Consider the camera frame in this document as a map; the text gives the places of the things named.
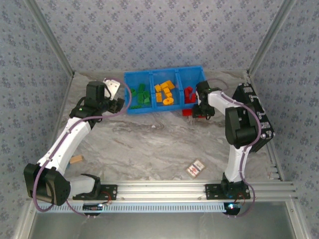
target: green block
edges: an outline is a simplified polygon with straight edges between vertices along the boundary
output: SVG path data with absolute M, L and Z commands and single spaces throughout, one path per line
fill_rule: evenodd
M 145 84 L 140 84 L 139 85 L 139 93 L 143 93 L 144 89 L 145 89 Z
M 131 110 L 140 109 L 140 108 L 142 108 L 142 105 L 137 105 L 137 106 L 130 107 Z
M 138 93 L 136 92 L 136 90 L 134 90 L 133 88 L 131 88 L 131 94 L 132 97 L 136 96 Z
M 144 105 L 150 105 L 151 102 L 150 102 L 150 99 L 147 97 L 144 99 Z
M 144 97 L 145 97 L 145 98 L 149 98 L 149 97 L 151 97 L 151 95 L 150 95 L 150 92 L 149 92 L 149 91 L 144 91 L 144 92 L 143 92 L 143 94 L 144 94 Z
M 143 93 L 138 93 L 138 104 L 141 105 L 144 102 L 144 95 Z

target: gray marble floor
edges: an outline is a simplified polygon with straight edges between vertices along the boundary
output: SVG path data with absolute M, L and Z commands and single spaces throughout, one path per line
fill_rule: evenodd
M 229 85 L 232 95 L 238 83 L 245 82 L 245 72 L 205 72 L 206 78 L 218 78 Z M 123 79 L 118 73 L 76 73 L 64 109 L 61 129 L 77 101 L 85 96 L 90 80 L 105 77 Z M 225 88 L 222 83 L 216 86 Z M 123 97 L 123 87 L 118 94 Z M 225 139 L 225 121 L 221 113 L 211 120 L 186 118 L 181 111 L 144 115 L 124 114 L 96 124 L 80 143 L 75 155 L 84 162 L 70 165 L 65 176 L 90 173 L 102 180 L 170 180 L 191 179 L 185 169 L 197 158 L 206 168 L 196 179 L 221 179 L 227 161 L 229 145 Z M 250 154 L 246 165 L 249 179 L 267 179 L 270 159 L 261 149 Z

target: red block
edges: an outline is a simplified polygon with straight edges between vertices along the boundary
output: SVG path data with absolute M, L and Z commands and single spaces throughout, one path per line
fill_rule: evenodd
M 192 110 L 191 109 L 185 109 L 185 110 L 182 110 L 182 115 L 183 116 L 192 116 Z
M 193 88 L 188 86 L 184 89 L 184 100 L 185 100 L 185 103 L 186 104 L 189 104 L 189 103 L 194 103 L 192 102 L 192 98 L 190 99 L 189 96 L 190 94 L 193 92 Z
M 196 102 L 196 95 L 192 94 L 190 98 L 190 103 L 195 103 Z

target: blue patterned wall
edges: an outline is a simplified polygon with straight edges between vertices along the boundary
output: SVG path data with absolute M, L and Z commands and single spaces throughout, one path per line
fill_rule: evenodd
M 27 197 L 23 169 L 46 149 L 69 76 L 22 0 L 0 3 L 0 238 Z
M 75 71 L 247 69 L 282 0 L 36 0 Z
M 293 7 L 254 82 L 277 136 L 286 180 L 295 182 L 314 238 L 319 238 L 319 2 Z

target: yellow toy piece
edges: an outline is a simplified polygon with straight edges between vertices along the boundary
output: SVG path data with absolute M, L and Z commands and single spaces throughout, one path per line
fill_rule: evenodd
M 162 98 L 161 98 L 161 92 L 156 93 L 156 102 L 161 102 Z
M 167 98 L 172 98 L 173 97 L 173 94 L 171 92 L 165 94 Z
M 168 85 L 168 88 L 169 88 L 170 90 L 172 90 L 172 89 L 175 88 L 175 85 L 174 85 L 171 81 L 166 81 L 165 83 Z
M 163 100 L 163 104 L 165 106 L 171 106 L 172 104 L 174 104 L 174 99 L 172 97 L 166 98 L 165 100 Z
M 170 93 L 170 90 L 169 90 L 168 87 L 164 88 L 163 91 L 164 91 L 164 94 L 165 94 L 165 95 L 166 95 L 167 93 Z
M 160 92 L 160 91 L 161 91 L 160 85 L 156 85 L 156 86 L 155 86 L 155 90 L 156 90 L 157 93 Z
M 168 88 L 168 84 L 164 82 L 163 84 L 160 85 L 160 88 L 164 90 L 165 88 Z

